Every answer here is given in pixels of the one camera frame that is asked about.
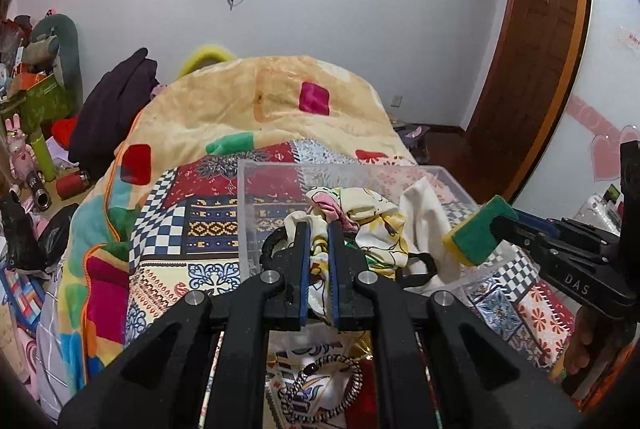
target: red thermos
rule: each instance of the red thermos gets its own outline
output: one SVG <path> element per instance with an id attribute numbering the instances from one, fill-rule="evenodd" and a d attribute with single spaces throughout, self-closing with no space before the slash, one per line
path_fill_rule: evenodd
<path id="1" fill-rule="evenodd" d="M 90 186 L 89 174 L 86 171 L 78 171 L 56 180 L 56 192 L 61 200 L 78 196 Z"/>

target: green bottle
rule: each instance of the green bottle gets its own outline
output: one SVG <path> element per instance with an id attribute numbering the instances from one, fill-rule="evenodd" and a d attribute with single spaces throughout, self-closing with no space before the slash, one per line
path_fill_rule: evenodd
<path id="1" fill-rule="evenodd" d="M 53 165 L 49 148 L 47 148 L 47 143 L 40 128 L 36 129 L 31 135 L 31 147 L 36 155 L 40 170 L 44 174 L 44 179 L 47 182 L 52 182 L 56 179 L 56 166 Z"/>

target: floor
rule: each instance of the floor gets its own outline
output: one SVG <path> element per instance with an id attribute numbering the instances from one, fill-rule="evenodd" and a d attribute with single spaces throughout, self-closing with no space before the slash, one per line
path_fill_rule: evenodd
<path id="1" fill-rule="evenodd" d="M 429 165 L 444 167 L 476 202 L 487 202 L 503 190 L 492 179 L 491 171 L 484 170 L 486 160 L 473 152 L 462 133 L 429 131 L 425 138 Z"/>

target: pink bunny figurine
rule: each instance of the pink bunny figurine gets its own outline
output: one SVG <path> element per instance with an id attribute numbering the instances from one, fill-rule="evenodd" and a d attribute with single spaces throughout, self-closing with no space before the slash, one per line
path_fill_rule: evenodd
<path id="1" fill-rule="evenodd" d="M 9 148 L 11 174 L 22 187 L 26 187 L 27 175 L 38 167 L 36 155 L 31 146 L 27 144 L 26 136 L 20 129 L 20 116 L 17 113 L 14 114 L 14 123 L 10 119 L 6 119 L 4 125 L 6 126 L 6 143 Z"/>

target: wooden door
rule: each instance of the wooden door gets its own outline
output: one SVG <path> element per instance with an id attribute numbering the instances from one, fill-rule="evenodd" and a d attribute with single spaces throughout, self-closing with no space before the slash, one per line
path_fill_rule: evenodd
<path id="1" fill-rule="evenodd" d="M 529 154 L 568 58 L 578 0 L 509 0 L 467 139 L 504 194 Z"/>

